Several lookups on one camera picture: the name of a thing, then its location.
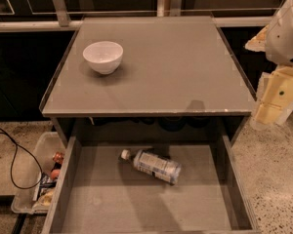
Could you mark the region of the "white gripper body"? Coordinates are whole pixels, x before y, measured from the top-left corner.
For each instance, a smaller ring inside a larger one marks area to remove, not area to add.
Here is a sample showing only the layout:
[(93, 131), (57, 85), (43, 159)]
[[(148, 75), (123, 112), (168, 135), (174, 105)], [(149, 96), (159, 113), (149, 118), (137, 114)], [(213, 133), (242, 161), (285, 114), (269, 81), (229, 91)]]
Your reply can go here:
[(279, 65), (293, 66), (293, 3), (272, 19), (266, 36), (266, 57)]

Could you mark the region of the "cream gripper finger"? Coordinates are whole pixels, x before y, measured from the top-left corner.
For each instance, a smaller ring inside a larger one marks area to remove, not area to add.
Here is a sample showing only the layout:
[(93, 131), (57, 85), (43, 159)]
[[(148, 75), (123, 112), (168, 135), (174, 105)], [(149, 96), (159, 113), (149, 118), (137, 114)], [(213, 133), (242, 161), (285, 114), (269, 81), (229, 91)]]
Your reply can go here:
[(256, 97), (250, 120), (253, 129), (284, 124), (293, 111), (293, 67), (279, 65), (271, 74), (263, 72)]
[(268, 26), (263, 27), (253, 38), (247, 41), (245, 49), (252, 52), (264, 52), (266, 50), (266, 36)]

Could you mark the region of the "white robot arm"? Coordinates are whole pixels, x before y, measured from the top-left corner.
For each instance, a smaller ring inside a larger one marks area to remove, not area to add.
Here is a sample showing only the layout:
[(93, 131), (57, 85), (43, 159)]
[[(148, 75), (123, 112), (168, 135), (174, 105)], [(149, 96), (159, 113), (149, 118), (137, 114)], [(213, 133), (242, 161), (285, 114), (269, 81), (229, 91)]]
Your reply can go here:
[(259, 131), (282, 125), (293, 111), (293, 0), (286, 0), (245, 48), (264, 52), (276, 64), (271, 74), (263, 72), (259, 79), (250, 125)]

